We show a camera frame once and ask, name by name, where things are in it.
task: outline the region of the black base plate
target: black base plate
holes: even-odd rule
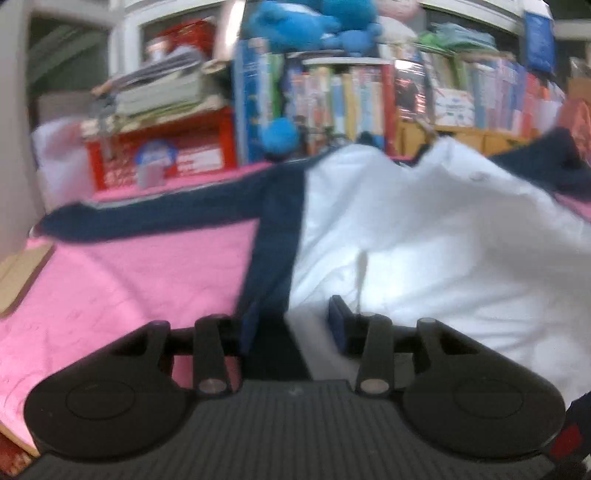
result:
[[[97,464],[44,455],[22,480],[540,480],[545,456],[477,462],[421,440],[392,402],[344,381],[245,381],[236,395],[197,405],[151,452]]]

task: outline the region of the wooden board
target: wooden board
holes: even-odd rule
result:
[[[0,319],[18,307],[52,253],[53,244],[45,244],[11,255],[0,263]]]

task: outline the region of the cardboard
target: cardboard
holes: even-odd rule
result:
[[[0,263],[0,319],[18,307],[52,253],[53,244],[45,244],[10,255]]]
[[[580,98],[591,103],[591,79],[575,78],[569,79],[569,98]]]

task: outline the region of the book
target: book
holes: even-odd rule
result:
[[[283,77],[284,57],[280,53],[270,53],[269,60],[269,89],[271,95],[271,119],[279,118],[283,112],[283,92],[281,78]]]
[[[263,127],[273,120],[273,103],[271,92],[271,62],[268,42],[264,38],[252,38],[250,46],[254,48],[258,63],[258,110],[259,123]]]
[[[361,85],[363,83],[363,67],[351,67],[353,85],[353,101],[355,104],[355,140],[363,131],[363,98]]]
[[[236,150],[240,165],[245,165],[263,158],[259,133],[259,63],[249,40],[238,42],[233,62]]]
[[[382,84],[382,72],[379,68],[370,68],[370,89],[372,102],[372,123],[369,130],[374,137],[374,142],[381,150],[384,150],[384,86]]]
[[[420,63],[396,60],[396,107],[400,117],[413,120],[417,115],[425,115],[425,70]]]
[[[285,75],[282,80],[282,91],[285,101],[284,115],[294,120],[297,115],[296,98],[297,89],[301,88],[302,66],[298,58],[285,59]]]
[[[346,136],[346,118],[345,118],[345,94],[343,92],[343,77],[341,75],[333,75],[330,78],[331,87],[331,106],[333,114],[333,122],[335,128],[333,134],[336,137]]]
[[[438,53],[433,53],[431,58],[437,71],[437,77],[440,79],[440,86],[442,88],[456,88],[450,59]]]
[[[245,40],[238,41],[234,59],[232,60],[232,86],[234,87],[234,119],[236,125],[235,142],[238,164],[248,163],[248,146],[246,144],[246,95],[244,49],[248,46]]]
[[[529,138],[534,128],[534,118],[540,95],[540,81],[532,73],[527,73],[521,122],[521,136]]]
[[[434,123],[444,127],[473,127],[474,100],[464,90],[438,88],[433,91]]]
[[[469,92],[469,85],[468,85],[468,71],[466,67],[466,62],[460,59],[459,57],[455,57],[452,60],[452,63],[455,67],[456,72],[456,87],[459,90],[464,90],[465,92]]]
[[[322,127],[324,132],[333,126],[332,109],[330,106],[330,78],[332,77],[332,69],[330,67],[318,67],[315,70],[317,75],[316,85],[319,88],[319,101],[322,109]]]
[[[482,103],[485,110],[486,128],[496,128],[496,69],[490,62],[478,63]]]
[[[433,66],[431,54],[426,51],[422,51],[421,58],[423,59],[423,65],[425,67],[425,72],[427,73],[429,83],[431,84],[431,88],[441,88],[443,85],[441,85],[439,78],[437,78],[437,72]]]
[[[502,111],[503,100],[506,95],[506,73],[503,59],[493,61],[493,68],[495,69],[495,110],[493,112],[492,129],[499,130],[502,128]]]
[[[306,120],[308,127],[307,145],[308,155],[315,155],[316,153],[316,128],[320,127],[320,122],[317,119],[317,108],[316,108],[316,77],[313,74],[306,75],[304,77],[306,86]]]
[[[353,94],[353,79],[350,73],[343,74],[343,91],[345,93],[347,137],[354,142],[357,139],[357,117],[355,112],[355,96]]]
[[[373,57],[318,57],[302,60],[302,65],[385,65],[388,62]]]
[[[521,135],[521,125],[523,121],[523,105],[525,99],[525,85],[527,83],[527,70],[523,65],[516,64],[517,67],[517,85],[514,90],[513,119],[511,124],[511,133]]]
[[[469,66],[470,76],[472,78],[472,96],[474,98],[474,124],[476,128],[486,129],[486,108],[485,108],[485,90],[483,89],[483,79],[481,78],[478,63]]]
[[[293,91],[295,95],[295,119],[303,122],[308,114],[308,104],[306,101],[306,77],[308,73],[297,74],[293,79]]]
[[[396,152],[396,98],[394,85],[394,64],[382,67],[382,85],[384,100],[384,150],[391,157]]]
[[[361,83],[362,131],[372,133],[374,129],[374,102],[372,94],[373,72],[370,67],[364,67]]]
[[[517,102],[517,82],[518,69],[517,64],[509,61],[507,62],[509,73],[509,93],[506,99],[507,110],[505,112],[505,129],[509,132],[513,129],[513,111]]]

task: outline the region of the white shelf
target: white shelf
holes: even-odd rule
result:
[[[389,60],[372,57],[325,57],[302,61],[302,65],[388,65],[390,63],[392,62]]]

